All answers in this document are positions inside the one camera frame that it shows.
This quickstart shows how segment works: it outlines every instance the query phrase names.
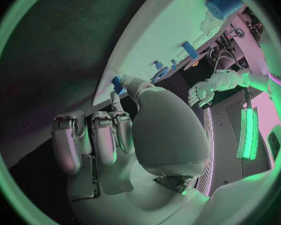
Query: gray floor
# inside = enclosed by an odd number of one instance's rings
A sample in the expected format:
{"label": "gray floor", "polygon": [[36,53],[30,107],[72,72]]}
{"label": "gray floor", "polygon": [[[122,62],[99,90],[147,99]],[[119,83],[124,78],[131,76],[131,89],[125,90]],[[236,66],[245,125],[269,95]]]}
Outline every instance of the gray floor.
{"label": "gray floor", "polygon": [[11,167],[50,137],[54,115],[92,106],[103,69],[145,0],[40,0],[0,61],[0,148]]}

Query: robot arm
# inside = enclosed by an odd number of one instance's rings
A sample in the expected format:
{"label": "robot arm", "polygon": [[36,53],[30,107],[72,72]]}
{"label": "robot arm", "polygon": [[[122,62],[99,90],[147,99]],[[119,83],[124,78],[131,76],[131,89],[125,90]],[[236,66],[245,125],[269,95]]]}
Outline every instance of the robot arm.
{"label": "robot arm", "polygon": [[234,89],[237,85],[241,87],[253,87],[269,93],[269,78],[267,75],[254,75],[249,70],[216,70],[211,78],[196,83],[188,91],[189,106],[199,102],[199,107],[209,103],[214,98],[214,91],[226,91]]}

